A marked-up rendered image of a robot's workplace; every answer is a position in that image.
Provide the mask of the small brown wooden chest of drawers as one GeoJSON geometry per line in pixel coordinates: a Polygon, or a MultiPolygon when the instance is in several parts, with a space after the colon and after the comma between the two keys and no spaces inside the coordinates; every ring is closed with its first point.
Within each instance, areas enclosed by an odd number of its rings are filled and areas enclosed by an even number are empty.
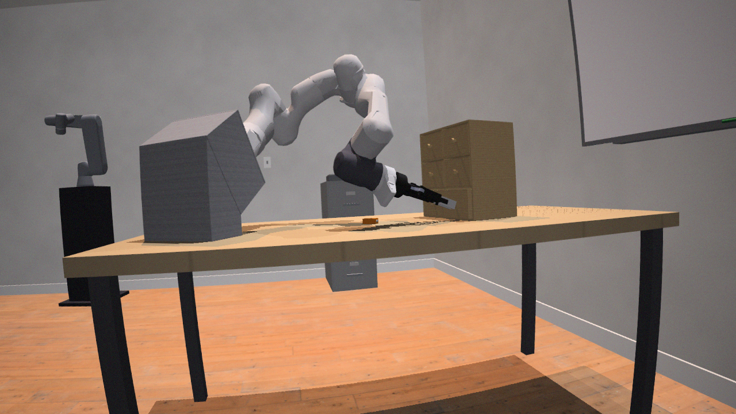
{"type": "Polygon", "coordinates": [[[486,220],[517,217],[517,182],[515,147],[513,146],[513,123],[508,121],[466,120],[444,128],[420,134],[421,137],[442,131],[443,158],[421,161],[421,185],[423,186],[423,163],[441,162],[444,168],[444,187],[429,187],[430,190],[471,189],[471,212],[473,219],[486,220]],[[468,124],[470,153],[444,157],[444,129],[468,124]],[[470,157],[471,186],[445,187],[445,160],[470,157]],[[439,160],[440,159],[440,160],[439,160]],[[467,188],[471,187],[471,188],[467,188]]]}

